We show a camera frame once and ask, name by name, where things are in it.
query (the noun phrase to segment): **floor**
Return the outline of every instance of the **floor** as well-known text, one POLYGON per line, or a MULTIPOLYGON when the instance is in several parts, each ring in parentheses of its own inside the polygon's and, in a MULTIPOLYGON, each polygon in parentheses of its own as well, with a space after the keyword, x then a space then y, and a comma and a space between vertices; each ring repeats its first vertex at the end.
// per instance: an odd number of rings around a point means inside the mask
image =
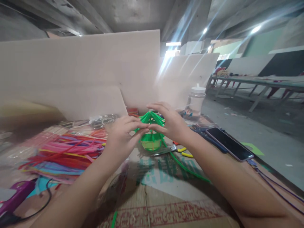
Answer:
POLYGON ((257 94, 226 91, 228 98, 215 98, 210 89, 203 113, 240 142, 252 143, 264 155, 260 158, 304 191, 304 111, 300 103, 263 99, 250 113, 257 94))

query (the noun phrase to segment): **glue bottle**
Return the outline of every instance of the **glue bottle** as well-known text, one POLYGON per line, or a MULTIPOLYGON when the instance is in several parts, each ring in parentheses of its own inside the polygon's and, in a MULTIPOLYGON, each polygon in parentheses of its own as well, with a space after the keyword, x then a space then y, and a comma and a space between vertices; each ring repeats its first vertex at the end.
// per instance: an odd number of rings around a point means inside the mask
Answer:
POLYGON ((184 111, 183 118, 191 122, 197 123, 200 120, 200 114, 203 106, 203 101, 206 97, 206 88, 200 87, 199 83, 196 87, 192 87, 188 102, 184 111))

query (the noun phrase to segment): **phone screen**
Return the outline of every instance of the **phone screen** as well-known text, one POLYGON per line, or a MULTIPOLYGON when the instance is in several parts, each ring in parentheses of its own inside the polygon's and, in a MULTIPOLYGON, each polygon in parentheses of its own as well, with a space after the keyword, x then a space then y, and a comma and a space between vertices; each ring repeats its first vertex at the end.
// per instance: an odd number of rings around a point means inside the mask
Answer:
POLYGON ((224 147, 226 147, 231 153, 233 153, 239 160, 245 161, 248 158, 253 157, 253 154, 244 146, 230 138, 224 132, 218 128, 208 129, 210 135, 216 138, 224 147))

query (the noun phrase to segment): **green craft structure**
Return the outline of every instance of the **green craft structure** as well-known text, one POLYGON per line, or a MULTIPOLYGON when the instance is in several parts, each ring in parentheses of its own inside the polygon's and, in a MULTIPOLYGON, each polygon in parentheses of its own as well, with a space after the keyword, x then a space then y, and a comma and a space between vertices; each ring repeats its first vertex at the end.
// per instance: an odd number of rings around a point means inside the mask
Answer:
MULTIPOLYGON (((165 120, 152 111, 149 111, 144 116, 142 116, 140 121, 144 124, 158 124, 160 126, 165 125, 165 120)), ((163 134, 150 130, 149 133, 146 133, 142 136, 140 142, 145 150, 155 151, 161 148, 162 143, 164 146, 166 146, 164 137, 165 136, 163 134)))

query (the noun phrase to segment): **hand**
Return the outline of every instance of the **hand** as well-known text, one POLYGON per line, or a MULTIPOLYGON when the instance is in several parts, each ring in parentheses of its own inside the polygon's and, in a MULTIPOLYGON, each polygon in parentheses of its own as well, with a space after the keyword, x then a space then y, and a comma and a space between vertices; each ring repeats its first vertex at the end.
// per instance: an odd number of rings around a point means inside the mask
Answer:
POLYGON ((165 126, 151 124, 148 128, 164 134, 169 139, 184 145, 193 131, 187 126, 183 118, 166 102, 147 105, 147 108, 157 110, 165 118, 165 126))
POLYGON ((131 154, 141 137, 149 132, 148 126, 149 124, 142 123, 135 117, 118 118, 109 132, 103 154, 111 154, 113 161, 120 161, 121 164, 131 154), (137 128, 141 129, 131 136, 130 132, 137 128))

